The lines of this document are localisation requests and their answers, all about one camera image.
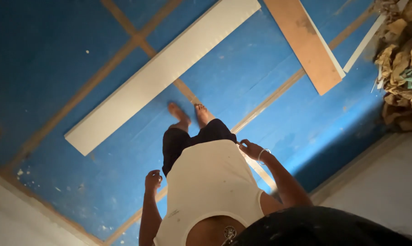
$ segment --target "floor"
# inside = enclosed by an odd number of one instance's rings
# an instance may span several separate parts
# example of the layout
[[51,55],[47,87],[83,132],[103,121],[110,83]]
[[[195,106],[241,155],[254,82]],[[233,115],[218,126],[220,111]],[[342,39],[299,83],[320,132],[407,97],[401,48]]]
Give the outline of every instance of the floor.
[[[137,30],[175,3],[174,10],[146,37],[156,51],[216,1],[113,0]],[[229,128],[301,68],[268,9],[259,2],[259,11],[181,76]],[[330,43],[373,1],[301,2]],[[376,18],[370,15],[335,45],[333,52],[342,66]],[[88,94],[80,90],[107,61],[125,50],[129,39],[99,1],[0,1],[0,169],[9,167],[19,150],[34,143],[34,133],[60,115],[59,122],[41,133],[31,154],[8,175],[101,240],[141,208],[145,175],[161,169],[162,136],[175,122],[166,110],[168,102],[178,103],[194,119],[190,101],[171,85],[88,156],[65,140],[68,130],[149,61],[136,47]],[[384,135],[379,119],[384,93],[370,93],[377,74],[373,53],[374,48],[368,47],[344,80],[323,96],[303,76],[249,122],[237,134],[238,140],[247,138],[269,148],[312,191]],[[83,99],[68,108],[68,101],[78,94]],[[198,133],[195,123],[189,133]],[[257,173],[253,175],[259,187],[271,192]],[[166,198],[158,208],[164,216]],[[139,223],[114,245],[136,245]]]

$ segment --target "person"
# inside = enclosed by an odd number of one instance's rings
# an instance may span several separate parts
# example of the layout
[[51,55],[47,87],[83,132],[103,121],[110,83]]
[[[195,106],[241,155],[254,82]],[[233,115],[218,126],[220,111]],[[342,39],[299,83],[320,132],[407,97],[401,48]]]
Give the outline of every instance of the person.
[[[194,137],[188,134],[189,117],[174,103],[168,111],[179,121],[163,137],[168,213],[163,219],[159,215],[155,195],[162,176],[151,171],[145,180],[140,246],[226,245],[266,215],[312,206],[274,155],[248,140],[237,142],[221,120],[209,121],[203,105],[195,105],[200,131]],[[240,150],[271,171],[281,202],[258,188]]]

